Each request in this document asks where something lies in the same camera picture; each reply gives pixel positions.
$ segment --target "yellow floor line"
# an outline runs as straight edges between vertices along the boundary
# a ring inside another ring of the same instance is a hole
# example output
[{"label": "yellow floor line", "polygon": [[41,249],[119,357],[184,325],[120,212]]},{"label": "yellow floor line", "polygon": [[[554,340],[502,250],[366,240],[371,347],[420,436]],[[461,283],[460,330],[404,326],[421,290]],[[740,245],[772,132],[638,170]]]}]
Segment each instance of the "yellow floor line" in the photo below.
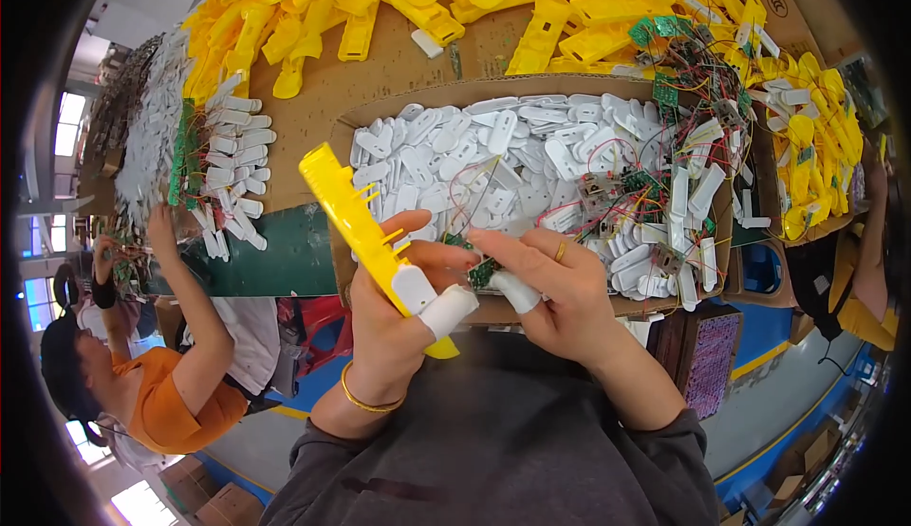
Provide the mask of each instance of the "yellow floor line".
[{"label": "yellow floor line", "polygon": [[788,342],[787,340],[785,340],[784,342],[780,343],[778,346],[769,350],[768,352],[766,352],[762,356],[758,357],[757,359],[747,362],[746,364],[744,364],[743,366],[741,366],[739,368],[735,368],[731,372],[731,380],[735,380],[735,379],[739,378],[740,376],[742,376],[743,374],[748,374],[748,373],[752,372],[753,370],[757,369],[759,366],[765,364],[766,362],[775,358],[781,352],[784,352],[785,350],[788,350],[789,348],[791,348],[791,343]]},{"label": "yellow floor line", "polygon": [[224,464],[218,457],[215,457],[215,456],[212,455],[210,452],[207,452],[207,451],[204,450],[204,449],[202,450],[202,452],[205,453],[205,454],[206,454],[209,458],[211,458],[211,460],[213,460],[214,462],[216,462],[216,463],[222,465],[222,467],[224,467],[224,468],[227,469],[228,471],[231,471],[232,473],[234,473],[235,475],[241,477],[241,478],[244,479],[244,480],[248,480],[249,482],[252,482],[252,483],[255,484],[256,486],[258,486],[258,487],[260,487],[261,489],[265,490],[268,494],[275,494],[275,490],[272,490],[272,489],[269,489],[269,488],[267,488],[267,487],[265,487],[265,486],[262,486],[261,484],[259,484],[259,483],[256,482],[255,480],[251,479],[250,477],[247,477],[247,476],[245,476],[245,475],[240,474],[240,473],[237,472],[237,471],[234,471],[234,469],[232,469],[232,468],[229,467],[228,465]]},{"label": "yellow floor line", "polygon": [[275,413],[280,413],[281,415],[286,415],[289,418],[295,419],[306,419],[310,417],[310,413],[289,406],[275,406],[270,409],[270,411],[274,411]]},{"label": "yellow floor line", "polygon": [[[851,361],[848,362],[849,365],[852,366],[852,365],[854,364],[854,361],[857,360],[857,355],[858,355],[859,353],[860,353],[860,349],[857,349],[857,351],[856,351],[856,352],[854,353],[854,355],[851,357]],[[753,463],[754,461],[756,461],[759,457],[761,457],[762,455],[764,455],[764,454],[766,454],[767,452],[769,452],[769,450],[771,450],[772,447],[774,447],[775,445],[778,445],[779,443],[781,443],[781,440],[783,440],[785,437],[787,437],[788,435],[790,435],[791,432],[792,432],[794,429],[797,429],[797,426],[798,426],[798,425],[800,425],[801,423],[803,423],[803,419],[808,418],[808,417],[810,416],[810,414],[814,412],[814,409],[815,409],[816,407],[818,407],[819,404],[823,403],[823,400],[826,399],[826,397],[829,395],[829,393],[830,393],[833,389],[836,388],[836,385],[838,384],[839,381],[841,381],[841,379],[842,379],[842,376],[839,374],[838,378],[836,378],[836,381],[832,382],[832,385],[830,385],[829,388],[826,389],[826,393],[823,394],[819,399],[817,399],[817,400],[816,400],[816,403],[814,403],[812,406],[810,406],[810,408],[806,410],[806,413],[804,413],[803,416],[801,416],[801,418],[799,418],[799,419],[797,419],[796,421],[794,421],[794,424],[791,425],[791,427],[789,427],[788,429],[785,429],[785,431],[784,431],[783,433],[781,433],[781,435],[780,435],[780,437],[779,437],[778,439],[776,439],[775,441],[769,443],[764,449],[762,449],[762,451],[756,453],[755,455],[753,455],[752,457],[750,457],[749,459],[747,459],[746,462],[745,462],[744,464],[741,464],[741,466],[737,467],[736,469],[734,469],[734,470],[731,471],[731,472],[728,472],[727,474],[722,475],[722,477],[721,477],[720,479],[715,480],[715,484],[716,484],[716,485],[721,484],[721,483],[723,483],[725,480],[727,480],[727,479],[729,479],[730,477],[732,477],[732,476],[734,476],[735,474],[737,474],[738,472],[743,471],[743,470],[746,469],[748,466],[750,466],[751,463]]]}]

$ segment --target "black wristband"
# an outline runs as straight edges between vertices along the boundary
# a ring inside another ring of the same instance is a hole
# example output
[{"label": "black wristband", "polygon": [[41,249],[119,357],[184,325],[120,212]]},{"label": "black wristband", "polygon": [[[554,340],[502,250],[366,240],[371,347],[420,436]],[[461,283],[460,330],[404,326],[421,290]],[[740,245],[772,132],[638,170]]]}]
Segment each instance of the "black wristband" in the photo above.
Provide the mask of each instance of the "black wristband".
[{"label": "black wristband", "polygon": [[104,285],[100,285],[95,276],[92,276],[92,300],[99,308],[110,308],[117,304],[117,290],[114,288],[113,276],[109,276]]}]

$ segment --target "gray sweatshirt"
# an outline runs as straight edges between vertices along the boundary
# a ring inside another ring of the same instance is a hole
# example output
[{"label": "gray sweatshirt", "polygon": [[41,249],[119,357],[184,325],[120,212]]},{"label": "gray sweatshirt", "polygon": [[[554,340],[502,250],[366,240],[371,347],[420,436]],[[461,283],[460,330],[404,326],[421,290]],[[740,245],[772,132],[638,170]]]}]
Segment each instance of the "gray sweatshirt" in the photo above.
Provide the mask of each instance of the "gray sweatshirt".
[{"label": "gray sweatshirt", "polygon": [[692,409],[664,429],[623,429],[578,365],[521,349],[428,359],[370,440],[308,420],[260,524],[717,526]]}]

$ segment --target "gold ring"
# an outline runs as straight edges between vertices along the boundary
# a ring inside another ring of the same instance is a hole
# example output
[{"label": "gold ring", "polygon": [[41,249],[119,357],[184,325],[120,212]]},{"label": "gold ring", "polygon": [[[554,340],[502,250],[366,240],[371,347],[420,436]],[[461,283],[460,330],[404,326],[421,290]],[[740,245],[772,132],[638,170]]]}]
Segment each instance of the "gold ring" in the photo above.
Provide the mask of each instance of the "gold ring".
[{"label": "gold ring", "polygon": [[559,263],[560,259],[563,259],[563,254],[566,252],[566,250],[567,250],[567,243],[560,242],[560,248],[557,249],[557,256],[554,258],[554,261]]}]

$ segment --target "bracelet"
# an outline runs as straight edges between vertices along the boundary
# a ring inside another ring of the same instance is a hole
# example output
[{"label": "bracelet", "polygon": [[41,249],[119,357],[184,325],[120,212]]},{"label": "bracelet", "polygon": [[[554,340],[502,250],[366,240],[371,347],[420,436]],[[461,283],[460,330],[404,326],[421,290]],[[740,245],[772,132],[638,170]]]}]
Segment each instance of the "bracelet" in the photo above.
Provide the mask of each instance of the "bracelet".
[{"label": "bracelet", "polygon": [[368,406],[367,404],[360,401],[357,397],[352,396],[351,393],[348,391],[348,385],[344,382],[344,377],[348,373],[348,368],[350,368],[351,364],[353,364],[353,363],[354,363],[354,360],[351,360],[350,362],[345,364],[345,367],[342,369],[342,378],[341,378],[342,389],[344,390],[344,395],[346,395],[348,397],[348,400],[352,404],[354,404],[355,406],[358,406],[359,408],[363,409],[364,411],[369,411],[370,413],[390,413],[402,405],[405,397],[408,395],[407,391],[404,393],[404,396],[402,396],[402,398],[399,399],[398,401],[396,401],[394,403],[387,403],[382,406]]}]

